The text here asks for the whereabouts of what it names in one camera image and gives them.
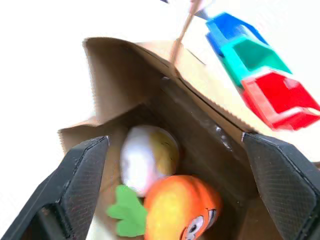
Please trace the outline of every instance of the red plastic block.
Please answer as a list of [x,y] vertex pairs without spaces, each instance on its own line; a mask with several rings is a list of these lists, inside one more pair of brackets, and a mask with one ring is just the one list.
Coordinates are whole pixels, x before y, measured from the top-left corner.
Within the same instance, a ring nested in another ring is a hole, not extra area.
[[320,119],[320,106],[289,74],[268,69],[241,83],[247,106],[272,129],[298,130]]

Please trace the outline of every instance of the white plush ball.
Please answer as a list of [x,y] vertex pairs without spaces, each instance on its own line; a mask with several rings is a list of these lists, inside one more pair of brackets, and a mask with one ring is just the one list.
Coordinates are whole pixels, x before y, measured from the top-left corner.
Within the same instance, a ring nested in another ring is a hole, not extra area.
[[178,159],[178,144],[167,131],[148,125],[133,127],[121,150],[122,182],[144,197],[155,181],[175,173]]

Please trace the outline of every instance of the plush carrot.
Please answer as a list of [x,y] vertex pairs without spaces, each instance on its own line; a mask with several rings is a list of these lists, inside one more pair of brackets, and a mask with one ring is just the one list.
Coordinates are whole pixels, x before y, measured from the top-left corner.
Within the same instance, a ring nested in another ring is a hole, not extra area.
[[222,209],[219,194],[188,175],[158,180],[148,191],[144,206],[127,186],[118,186],[116,193],[117,202],[107,214],[121,219],[116,230],[122,237],[196,240],[217,220]]

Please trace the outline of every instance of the cartoon eye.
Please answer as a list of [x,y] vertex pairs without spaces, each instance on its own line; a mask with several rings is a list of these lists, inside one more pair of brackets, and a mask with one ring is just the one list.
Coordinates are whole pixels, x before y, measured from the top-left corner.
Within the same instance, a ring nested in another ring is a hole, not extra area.
[[192,235],[192,236],[190,236],[190,237],[188,237],[188,238],[186,238],[185,240],[194,240],[195,239],[195,235]]
[[217,216],[217,210],[215,209],[209,210],[209,220],[208,220],[209,223],[206,229],[210,228],[212,224],[214,224],[214,222],[216,221],[216,216]]
[[204,224],[204,217],[203,216],[198,216],[195,219],[192,220],[190,225],[187,228],[187,237],[191,237],[196,234],[196,232],[199,231],[199,229],[202,227]]

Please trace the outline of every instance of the white table surface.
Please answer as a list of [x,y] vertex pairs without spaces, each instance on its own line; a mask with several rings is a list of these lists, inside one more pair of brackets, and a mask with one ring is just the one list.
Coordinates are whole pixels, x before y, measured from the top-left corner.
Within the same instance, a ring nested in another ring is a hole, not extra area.
[[[216,0],[208,11],[211,16],[227,11],[255,25],[320,102],[316,6],[314,0]],[[173,40],[185,20],[182,9],[159,0],[0,3],[0,236],[62,160],[57,130],[94,112],[83,39]],[[216,60],[210,62],[207,31],[205,21],[195,18],[184,44],[223,76]],[[299,134],[311,136],[307,129]],[[94,219],[88,239],[107,235]]]

